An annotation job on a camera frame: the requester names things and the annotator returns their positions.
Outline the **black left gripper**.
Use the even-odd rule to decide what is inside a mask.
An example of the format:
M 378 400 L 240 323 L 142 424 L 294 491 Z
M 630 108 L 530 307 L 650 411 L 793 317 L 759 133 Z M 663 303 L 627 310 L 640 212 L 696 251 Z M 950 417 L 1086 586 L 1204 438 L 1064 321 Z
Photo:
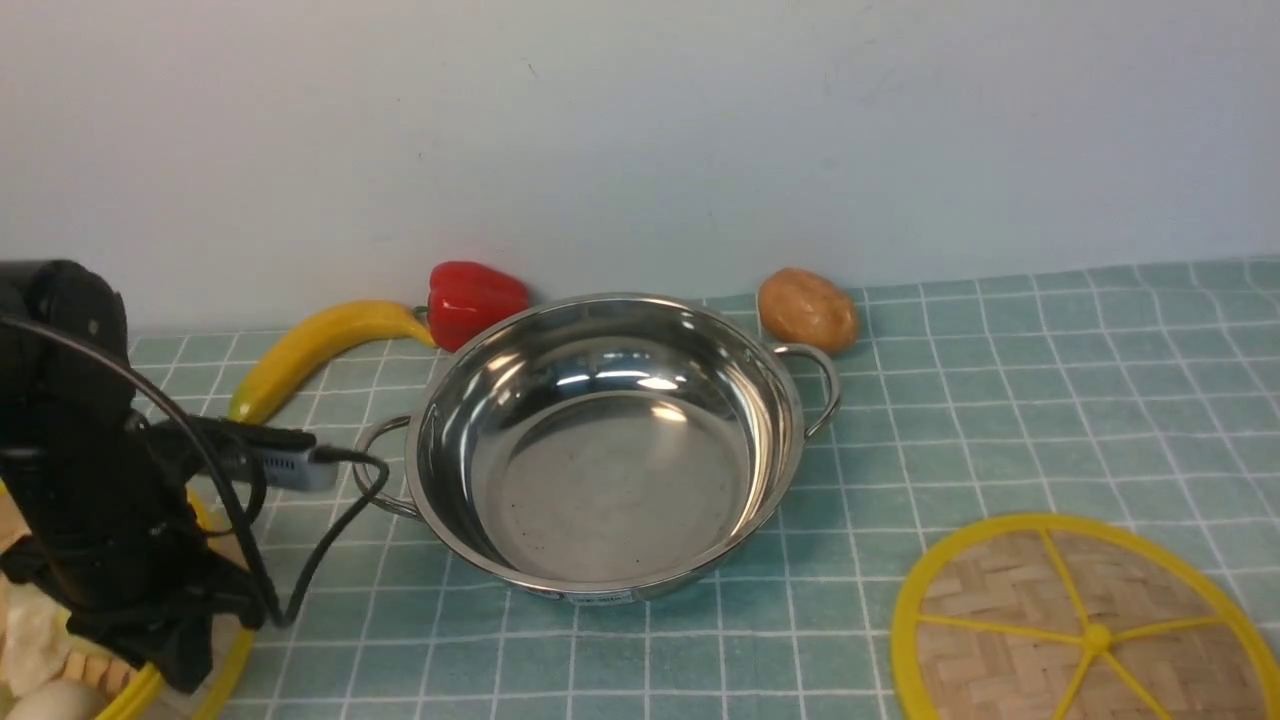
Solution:
M 72 635 L 196 692 L 214 619 L 262 625 L 250 573 L 209 543 L 145 432 L 64 404 L 4 404 L 1 419 L 3 484 L 29 530 L 4 574 L 61 605 Z

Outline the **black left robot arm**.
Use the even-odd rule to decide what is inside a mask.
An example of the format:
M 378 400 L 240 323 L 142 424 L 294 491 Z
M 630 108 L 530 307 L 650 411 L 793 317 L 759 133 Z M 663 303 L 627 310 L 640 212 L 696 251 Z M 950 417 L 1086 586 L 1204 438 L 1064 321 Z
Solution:
M 3 574 L 70 614 L 70 633 L 191 694 L 212 621 L 265 605 L 187 498 L 205 469 L 177 427 L 143 427 L 122 296 L 69 260 L 3 264 L 3 486 L 28 530 Z

